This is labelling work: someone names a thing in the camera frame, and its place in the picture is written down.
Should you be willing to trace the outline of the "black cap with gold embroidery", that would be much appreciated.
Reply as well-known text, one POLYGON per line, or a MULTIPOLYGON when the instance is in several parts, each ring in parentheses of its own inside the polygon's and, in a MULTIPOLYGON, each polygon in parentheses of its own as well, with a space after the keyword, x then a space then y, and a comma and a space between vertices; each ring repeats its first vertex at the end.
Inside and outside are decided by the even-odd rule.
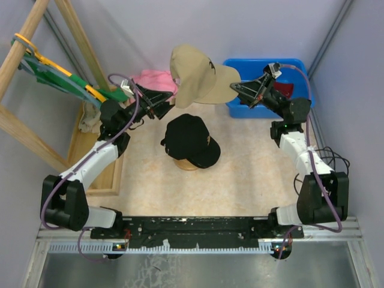
POLYGON ((188 113, 167 124, 160 145, 172 159, 186 160, 199 169, 210 168, 221 156, 221 148, 203 119, 188 113))

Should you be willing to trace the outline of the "beige cap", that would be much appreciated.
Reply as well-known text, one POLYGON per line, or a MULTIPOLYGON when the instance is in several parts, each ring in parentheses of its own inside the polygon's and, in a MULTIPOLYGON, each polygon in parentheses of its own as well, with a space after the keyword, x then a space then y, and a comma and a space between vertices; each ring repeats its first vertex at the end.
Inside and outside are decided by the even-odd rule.
POLYGON ((174 104, 179 109, 186 109, 193 103, 228 103, 238 95, 230 85, 241 80, 235 68, 213 63, 190 44, 173 48, 170 74, 178 87, 174 104))

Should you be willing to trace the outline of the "wooden hat stand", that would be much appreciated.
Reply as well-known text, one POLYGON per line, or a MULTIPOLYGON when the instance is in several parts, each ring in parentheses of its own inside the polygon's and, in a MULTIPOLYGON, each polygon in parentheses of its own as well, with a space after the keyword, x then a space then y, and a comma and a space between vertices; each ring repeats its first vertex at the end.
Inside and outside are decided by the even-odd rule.
POLYGON ((183 171, 192 172, 192 171, 196 171, 199 169, 197 166, 193 165, 192 163, 190 163, 186 159, 183 159, 183 160, 174 159, 173 162, 176 165, 176 167, 178 167, 179 169, 181 169, 183 171))

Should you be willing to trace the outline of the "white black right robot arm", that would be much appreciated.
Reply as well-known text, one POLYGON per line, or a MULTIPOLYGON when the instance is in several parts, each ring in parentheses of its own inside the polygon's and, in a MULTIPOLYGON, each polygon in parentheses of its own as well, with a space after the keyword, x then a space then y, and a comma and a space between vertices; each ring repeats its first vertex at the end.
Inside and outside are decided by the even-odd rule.
POLYGON ((302 124, 307 121, 311 100, 286 98, 275 88, 277 76, 277 73, 265 72, 254 81, 233 83, 230 87, 248 107, 261 104, 282 118, 272 122, 271 139, 290 157, 303 178, 297 202, 275 208, 276 217, 268 222, 269 233, 279 238, 289 231, 289 225, 319 226, 345 221, 349 178, 326 164, 304 134, 302 124))

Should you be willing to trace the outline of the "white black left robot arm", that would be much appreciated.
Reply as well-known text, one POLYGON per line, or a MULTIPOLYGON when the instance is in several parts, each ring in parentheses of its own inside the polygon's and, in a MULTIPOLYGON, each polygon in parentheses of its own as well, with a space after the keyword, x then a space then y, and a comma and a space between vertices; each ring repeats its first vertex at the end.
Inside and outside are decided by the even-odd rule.
POLYGON ((103 170, 119 159, 130 141, 127 130, 144 117, 162 119, 172 108, 172 92, 154 91, 131 83, 135 101, 123 108, 113 99, 100 107, 100 136, 74 166, 43 181, 40 220, 47 229, 81 231, 102 228, 112 238, 120 237, 125 224, 112 209, 88 205, 86 191, 103 170))

